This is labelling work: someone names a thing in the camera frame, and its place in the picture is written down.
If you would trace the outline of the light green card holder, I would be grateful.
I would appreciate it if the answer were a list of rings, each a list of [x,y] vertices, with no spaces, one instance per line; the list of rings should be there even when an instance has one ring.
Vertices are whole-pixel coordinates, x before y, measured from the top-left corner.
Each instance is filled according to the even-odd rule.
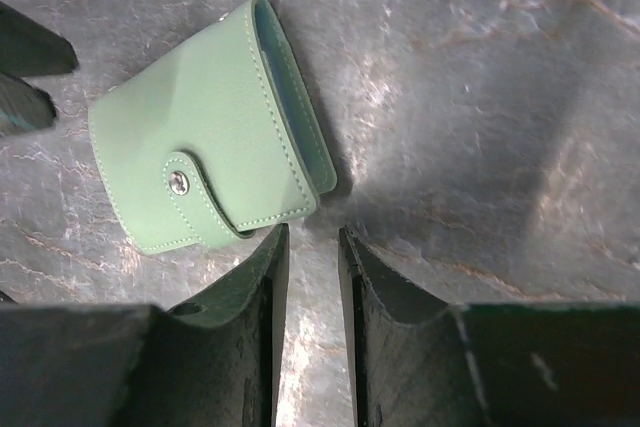
[[[218,249],[312,214],[337,174],[291,46],[248,0],[89,111],[113,210],[146,254]]]

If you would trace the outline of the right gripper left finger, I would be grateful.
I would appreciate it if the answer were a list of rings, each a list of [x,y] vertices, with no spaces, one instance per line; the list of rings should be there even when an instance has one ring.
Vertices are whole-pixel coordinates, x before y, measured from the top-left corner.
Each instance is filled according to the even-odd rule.
[[[169,310],[1,303],[5,426],[271,426],[289,279],[278,225]]]

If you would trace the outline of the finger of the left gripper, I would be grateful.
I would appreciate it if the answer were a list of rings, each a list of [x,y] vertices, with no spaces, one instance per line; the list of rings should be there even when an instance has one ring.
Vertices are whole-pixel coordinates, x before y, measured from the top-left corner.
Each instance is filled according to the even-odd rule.
[[[15,77],[64,75],[78,67],[71,43],[1,4],[1,71]]]
[[[5,73],[0,89],[2,136],[36,132],[55,124],[56,108],[45,91]]]

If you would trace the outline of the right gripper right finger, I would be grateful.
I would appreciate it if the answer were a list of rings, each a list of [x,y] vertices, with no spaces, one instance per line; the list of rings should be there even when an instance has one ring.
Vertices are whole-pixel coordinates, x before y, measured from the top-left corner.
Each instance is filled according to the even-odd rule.
[[[339,232],[358,426],[635,426],[634,302],[446,302]]]

